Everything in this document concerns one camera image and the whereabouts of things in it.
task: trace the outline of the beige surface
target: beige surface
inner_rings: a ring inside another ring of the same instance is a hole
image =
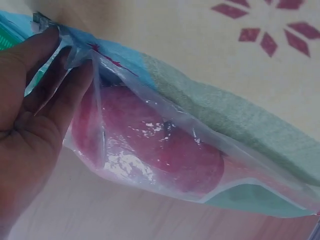
[[[117,185],[64,149],[9,240],[306,240],[317,219],[218,209]]]
[[[286,24],[294,22],[319,29],[320,4],[305,1],[299,10],[288,11],[272,9],[264,0],[247,1],[250,13],[239,19],[211,10],[226,0],[1,0],[0,8],[31,14],[29,6],[55,21],[146,53],[192,80],[263,107],[320,141],[320,115],[315,111],[320,101],[320,44],[302,37],[309,58],[289,46],[284,34]],[[238,42],[241,29],[253,27],[276,40],[272,58],[259,44]]]

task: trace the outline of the red apple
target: red apple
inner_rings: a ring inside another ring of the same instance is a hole
[[[105,164],[106,172],[121,177],[149,178],[151,167],[164,164],[160,161],[165,137],[162,117],[127,87],[102,88],[99,110],[93,92],[86,93],[72,121],[72,135],[82,156],[95,167]]]
[[[99,94],[101,106],[91,88],[72,121],[75,146],[97,174],[181,193],[216,187],[224,170],[218,149],[178,127],[165,131],[163,118],[127,87],[106,87]]]
[[[163,179],[181,192],[206,194],[219,183],[224,172],[221,152],[179,127],[172,129],[165,145],[171,171]]]

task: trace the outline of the clear plastic bag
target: clear plastic bag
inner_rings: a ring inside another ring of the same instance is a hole
[[[50,24],[41,23],[45,29]],[[60,26],[73,46],[67,69],[91,59],[94,80],[64,145],[100,177],[197,203],[240,184],[263,186],[316,214],[310,186],[240,142],[210,129],[144,85],[134,72],[100,54]]]

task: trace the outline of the fingernail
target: fingernail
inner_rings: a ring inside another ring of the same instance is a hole
[[[71,49],[72,49],[72,46],[65,46],[64,48],[62,48],[60,50],[59,54],[61,54],[61,56],[62,56],[60,59],[60,62],[63,66],[66,64],[66,62],[68,60],[69,53],[70,53]]]
[[[57,26],[50,26],[46,30],[44,30],[42,34],[48,34],[48,35],[59,34],[59,29]]]

